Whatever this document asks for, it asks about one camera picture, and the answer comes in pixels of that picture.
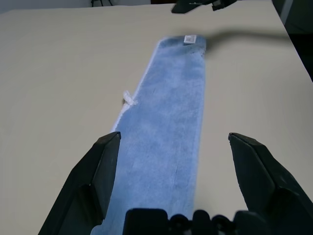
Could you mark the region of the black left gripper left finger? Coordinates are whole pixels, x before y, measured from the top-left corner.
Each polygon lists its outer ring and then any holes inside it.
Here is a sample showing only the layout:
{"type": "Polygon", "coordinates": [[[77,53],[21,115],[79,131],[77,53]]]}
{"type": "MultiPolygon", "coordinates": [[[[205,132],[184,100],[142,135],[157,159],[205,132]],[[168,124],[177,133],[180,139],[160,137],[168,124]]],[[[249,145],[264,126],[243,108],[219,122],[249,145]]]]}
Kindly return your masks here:
{"type": "Polygon", "coordinates": [[[89,235],[106,217],[115,180],[120,132],[100,137],[68,175],[39,234],[89,235]]]}

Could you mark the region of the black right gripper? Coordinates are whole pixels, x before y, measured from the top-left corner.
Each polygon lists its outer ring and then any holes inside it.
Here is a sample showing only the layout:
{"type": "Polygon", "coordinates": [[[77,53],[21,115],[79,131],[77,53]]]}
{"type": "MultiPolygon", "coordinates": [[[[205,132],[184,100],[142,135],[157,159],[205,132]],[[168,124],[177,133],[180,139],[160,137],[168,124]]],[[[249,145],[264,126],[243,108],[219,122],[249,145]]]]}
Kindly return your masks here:
{"type": "Polygon", "coordinates": [[[235,2],[236,0],[215,0],[214,2],[212,0],[178,0],[171,9],[171,13],[188,13],[199,6],[211,3],[212,10],[217,11],[224,9],[235,2]]]}

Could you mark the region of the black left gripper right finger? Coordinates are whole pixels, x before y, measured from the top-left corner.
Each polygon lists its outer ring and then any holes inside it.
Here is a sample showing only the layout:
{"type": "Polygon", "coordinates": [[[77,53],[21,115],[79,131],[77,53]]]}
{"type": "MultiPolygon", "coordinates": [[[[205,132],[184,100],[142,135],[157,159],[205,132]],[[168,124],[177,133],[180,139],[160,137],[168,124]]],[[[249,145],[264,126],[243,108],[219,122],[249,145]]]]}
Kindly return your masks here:
{"type": "Polygon", "coordinates": [[[257,140],[238,133],[228,140],[248,210],[264,218],[273,235],[311,235],[313,203],[293,175],[257,140]]]}

